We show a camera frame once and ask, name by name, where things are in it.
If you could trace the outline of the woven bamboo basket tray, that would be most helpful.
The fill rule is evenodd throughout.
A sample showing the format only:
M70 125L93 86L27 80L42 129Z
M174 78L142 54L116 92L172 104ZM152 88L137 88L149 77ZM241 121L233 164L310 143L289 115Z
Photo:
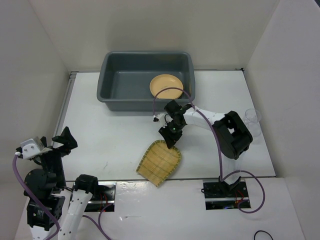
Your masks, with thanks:
M178 148L168 148L164 140L156 140L145 151L136 172L158 188L175 172L181 160Z

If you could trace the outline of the yellow bear plate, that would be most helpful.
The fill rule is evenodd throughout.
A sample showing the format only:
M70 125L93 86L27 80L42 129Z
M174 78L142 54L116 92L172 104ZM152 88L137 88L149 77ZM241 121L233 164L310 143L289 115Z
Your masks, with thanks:
M183 90L184 86L178 77L171 74L160 74L149 84L151 94L157 99L178 99L183 92L174 88Z

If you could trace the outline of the clear plastic cup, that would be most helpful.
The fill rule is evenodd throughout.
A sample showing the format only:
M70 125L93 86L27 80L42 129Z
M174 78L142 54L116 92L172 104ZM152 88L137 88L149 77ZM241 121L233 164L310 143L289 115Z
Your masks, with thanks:
M261 129L259 123L257 123L257 122L248 122L246 126L247 126L249 132L251 133L251 135L254 138L256 138L256 137L261 135L262 129Z
M254 109L247 109L244 113L244 122L245 123L259 123L262 119L261 113Z

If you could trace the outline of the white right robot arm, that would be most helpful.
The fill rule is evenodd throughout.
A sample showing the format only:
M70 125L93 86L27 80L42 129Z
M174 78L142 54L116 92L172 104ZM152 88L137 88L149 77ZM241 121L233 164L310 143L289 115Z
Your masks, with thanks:
M193 103L179 105L175 100L164 107L165 114L154 114L153 121L160 122L159 133L163 137L168 149L175 146L183 135L183 128L193 125L213 133L217 145L219 159L218 187L220 193L231 196L240 183L239 176L235 181L223 177L222 156L237 160L247 151L253 141L253 136L235 111L216 113L202 110Z

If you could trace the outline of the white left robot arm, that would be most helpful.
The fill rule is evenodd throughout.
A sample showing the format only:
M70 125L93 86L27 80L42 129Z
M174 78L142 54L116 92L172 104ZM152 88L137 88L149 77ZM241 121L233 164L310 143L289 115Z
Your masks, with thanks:
M98 179L87 174L76 178L66 216L61 220L66 200L61 192L68 190L62 158L78 143L68 127L52 141L59 146L48 145L46 137L34 137L20 145L22 158L40 166L23 180L24 195L29 197L27 224L37 240L74 240L88 202L100 193Z

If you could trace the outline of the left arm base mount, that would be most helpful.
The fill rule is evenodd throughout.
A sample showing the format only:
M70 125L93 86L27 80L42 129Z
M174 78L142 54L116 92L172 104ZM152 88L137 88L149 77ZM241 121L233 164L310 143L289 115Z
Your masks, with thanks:
M115 208L116 184L99 184L93 176L79 176L73 187L65 186L64 190L71 192L69 214L83 214L85 212L113 212Z

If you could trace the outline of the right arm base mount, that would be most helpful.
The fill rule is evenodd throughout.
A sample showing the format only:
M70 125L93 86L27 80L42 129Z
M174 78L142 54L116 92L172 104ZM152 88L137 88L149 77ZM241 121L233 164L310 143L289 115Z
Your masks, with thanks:
M200 190L204 195L205 209L208 210L230 210L250 209L250 199L247 184L241 180L231 190L224 189L217 179L203 181L203 187Z

